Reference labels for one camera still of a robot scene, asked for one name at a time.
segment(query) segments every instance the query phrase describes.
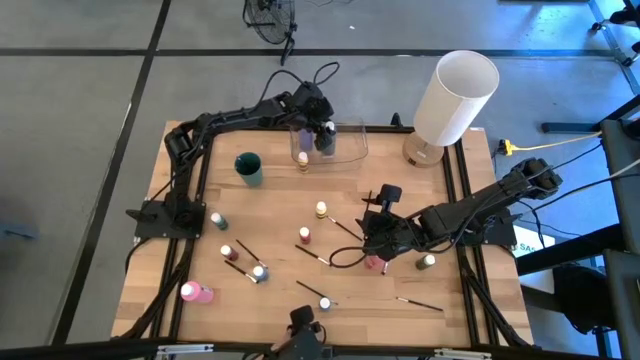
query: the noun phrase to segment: concrete floor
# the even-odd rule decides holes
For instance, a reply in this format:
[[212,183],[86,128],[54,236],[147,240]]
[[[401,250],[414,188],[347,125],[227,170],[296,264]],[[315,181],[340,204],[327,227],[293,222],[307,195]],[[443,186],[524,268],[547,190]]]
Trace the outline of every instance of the concrete floor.
[[[295,38],[301,49],[609,49],[602,33],[586,31],[594,17],[585,3],[356,0],[317,7],[311,1],[323,3],[296,2]],[[598,0],[605,14],[618,10],[616,3]],[[144,49],[160,4],[5,0],[0,3],[0,47]],[[159,47],[277,48],[242,24],[241,10],[240,1],[174,1]],[[621,44],[640,38],[638,29],[614,35]],[[334,60],[342,68],[323,91],[337,117],[387,124],[399,112],[410,125],[438,58],[299,56],[285,68],[310,78]],[[620,67],[608,58],[493,60],[501,84],[473,124],[487,129],[492,146],[500,138],[522,146],[566,139],[541,134],[539,124],[595,122],[633,96]],[[141,63],[141,57],[0,57],[0,219],[32,224],[40,232],[34,241],[10,238],[0,244],[5,288],[0,348],[49,339]],[[155,58],[70,341],[109,337],[134,229],[124,210],[139,206],[146,193],[165,121],[251,105],[277,69],[276,57]],[[294,86],[286,76],[277,78],[269,94]],[[557,164],[595,143],[499,156],[497,173],[529,156]],[[599,180],[607,174],[604,155],[598,150],[560,174],[562,192]],[[577,221],[578,209],[582,221]],[[617,221],[609,185],[563,200],[540,216],[544,223],[576,233]],[[38,289],[38,296],[22,296],[27,286]],[[562,315],[532,311],[536,343],[595,353],[593,337],[579,335]]]

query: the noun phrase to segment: green cup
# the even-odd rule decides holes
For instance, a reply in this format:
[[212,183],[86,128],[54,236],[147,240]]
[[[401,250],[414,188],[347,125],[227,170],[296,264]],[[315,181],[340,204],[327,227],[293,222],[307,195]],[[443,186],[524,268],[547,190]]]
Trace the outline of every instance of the green cup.
[[262,184],[262,162],[254,153],[242,153],[236,157],[235,168],[249,187]]

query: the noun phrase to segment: wooden table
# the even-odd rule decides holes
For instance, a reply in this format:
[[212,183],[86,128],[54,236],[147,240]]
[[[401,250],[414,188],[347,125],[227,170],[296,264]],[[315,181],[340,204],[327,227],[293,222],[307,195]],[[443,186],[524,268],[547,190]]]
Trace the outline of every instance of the wooden table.
[[[169,122],[165,131],[177,124]],[[214,288],[215,299],[211,304],[185,304],[179,340],[272,343],[282,337],[290,323],[289,312],[310,304],[316,319],[327,329],[328,344],[470,346],[454,250],[437,255],[436,264],[426,271],[414,267],[420,254],[404,254],[392,260],[387,275],[381,276],[362,264],[350,269],[330,268],[294,247],[302,226],[311,229],[312,242],[307,248],[326,259],[337,248],[361,245],[329,220],[315,217],[315,204],[320,200],[327,203],[332,217],[356,233],[361,231],[353,219],[360,218],[365,208],[360,199],[369,190],[375,195],[382,184],[402,187],[402,199],[392,207],[399,215],[447,202],[442,165],[428,169],[409,165],[401,154],[405,136],[370,133],[369,154],[358,170],[313,174],[297,171],[287,132],[238,131],[216,137],[204,200],[207,214],[220,212],[230,228],[220,231],[207,220],[202,238],[196,241],[190,279]],[[463,146],[472,191],[493,183],[484,130],[467,131]],[[233,168],[236,155],[245,151],[262,158],[264,183],[259,188],[247,188]],[[460,198],[455,155],[453,161]],[[161,145],[149,194],[168,178],[169,160]],[[195,184],[197,172],[193,178]],[[268,282],[253,284],[224,264],[220,246],[229,244],[240,252],[236,262],[240,267],[250,270],[256,265],[235,239],[243,241],[269,266]],[[153,239],[132,257],[113,335],[128,330],[155,296],[167,243],[166,239]],[[512,257],[492,246],[484,246],[484,254],[493,300],[519,335],[532,342]],[[347,263],[359,256],[361,252],[354,251],[340,255],[336,261]],[[297,285],[296,280],[326,293],[339,305],[320,312],[318,296]],[[443,308],[444,313],[400,302],[395,296]],[[173,298],[167,303],[162,335],[168,332]],[[481,338],[486,342],[482,306],[477,299],[475,303]]]

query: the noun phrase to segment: fan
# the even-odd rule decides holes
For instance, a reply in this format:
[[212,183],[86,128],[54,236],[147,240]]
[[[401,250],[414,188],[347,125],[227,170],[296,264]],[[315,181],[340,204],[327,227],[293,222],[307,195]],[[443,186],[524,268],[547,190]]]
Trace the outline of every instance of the fan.
[[244,1],[242,20],[247,27],[254,28],[262,40],[270,44],[278,45],[286,40],[280,57],[281,66],[284,66],[296,43],[292,37],[298,27],[294,18],[294,0]]

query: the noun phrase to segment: white cylindrical lamp shade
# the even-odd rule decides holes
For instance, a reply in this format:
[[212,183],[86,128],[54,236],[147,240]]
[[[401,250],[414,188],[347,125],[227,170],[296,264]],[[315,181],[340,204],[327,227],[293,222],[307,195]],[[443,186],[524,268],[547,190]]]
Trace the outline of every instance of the white cylindrical lamp shade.
[[418,106],[415,132],[430,145],[455,143],[499,82],[498,69],[487,57],[467,50],[446,54],[438,61]]

